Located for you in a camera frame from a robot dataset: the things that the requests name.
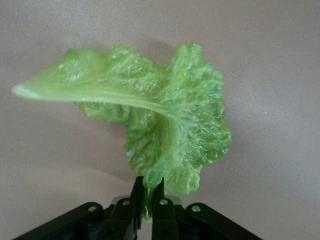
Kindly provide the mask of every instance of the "green lettuce leaf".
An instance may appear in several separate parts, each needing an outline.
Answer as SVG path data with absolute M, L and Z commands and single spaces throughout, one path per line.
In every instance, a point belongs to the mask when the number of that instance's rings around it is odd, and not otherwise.
M 222 77 L 199 44 L 180 45 L 167 68 L 119 45 L 69 50 L 13 92 L 75 102 L 87 117 L 126 126 L 127 160 L 150 197 L 162 177 L 166 192 L 195 192 L 201 169 L 226 155 Z

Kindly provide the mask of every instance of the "table surface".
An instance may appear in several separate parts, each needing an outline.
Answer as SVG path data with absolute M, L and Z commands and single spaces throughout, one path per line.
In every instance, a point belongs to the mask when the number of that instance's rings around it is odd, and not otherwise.
M 320 1 L 0 0 L 0 239 L 130 192 L 124 127 L 11 88 L 70 49 L 126 44 L 167 66 L 201 43 L 224 73 L 233 140 L 184 206 L 205 203 L 264 240 L 320 236 Z M 145 223 L 140 240 L 151 239 Z

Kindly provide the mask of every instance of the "metal bolt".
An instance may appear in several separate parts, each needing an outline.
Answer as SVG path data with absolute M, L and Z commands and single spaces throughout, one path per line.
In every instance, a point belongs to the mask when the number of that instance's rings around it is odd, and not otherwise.
M 88 207 L 88 211 L 89 211 L 89 212 L 93 212 L 93 211 L 95 211 L 96 209 L 97 209 L 96 206 L 90 206 L 90 207 Z
M 167 205 L 168 204 L 168 200 L 167 199 L 161 199 L 159 201 L 160 205 Z
M 192 210 L 193 212 L 197 213 L 197 212 L 200 212 L 200 211 L 201 211 L 201 208 L 200 208 L 199 206 L 197 206 L 197 205 L 194 205 L 194 206 L 192 206 L 191 210 Z
M 124 201 L 122 202 L 122 205 L 124 205 L 124 206 L 129 205 L 129 204 L 130 204 L 130 201 L 129 201 L 129 200 L 124 200 Z

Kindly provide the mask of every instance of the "lettuce leaf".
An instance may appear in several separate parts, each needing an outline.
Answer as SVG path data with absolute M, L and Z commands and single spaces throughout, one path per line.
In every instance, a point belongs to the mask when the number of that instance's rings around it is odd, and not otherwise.
M 224 119 L 223 75 L 202 58 L 199 44 L 182 44 L 163 68 L 132 47 L 69 50 L 16 95 L 69 101 L 90 118 L 127 127 L 127 160 L 149 197 L 165 179 L 165 191 L 189 194 L 200 171 L 226 155 L 231 132 Z

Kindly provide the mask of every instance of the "screw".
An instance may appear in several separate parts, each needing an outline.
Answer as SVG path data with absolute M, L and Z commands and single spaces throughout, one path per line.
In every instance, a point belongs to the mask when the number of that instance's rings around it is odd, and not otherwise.
M 93 212 L 93 211 L 95 211 L 96 209 L 97 209 L 96 206 L 90 206 L 90 207 L 88 207 L 88 211 L 89 211 L 89 212 Z
M 160 205 L 167 205 L 168 204 L 168 200 L 167 199 L 161 199 L 159 201 Z
M 194 205 L 194 206 L 192 206 L 191 210 L 192 210 L 193 212 L 197 213 L 197 212 L 200 212 L 200 211 L 201 211 L 201 208 L 200 208 L 199 206 L 197 206 L 197 205 Z
M 122 205 L 124 205 L 124 206 L 129 205 L 129 204 L 130 204 L 130 201 L 129 201 L 129 200 L 124 200 L 124 201 L 122 202 Z

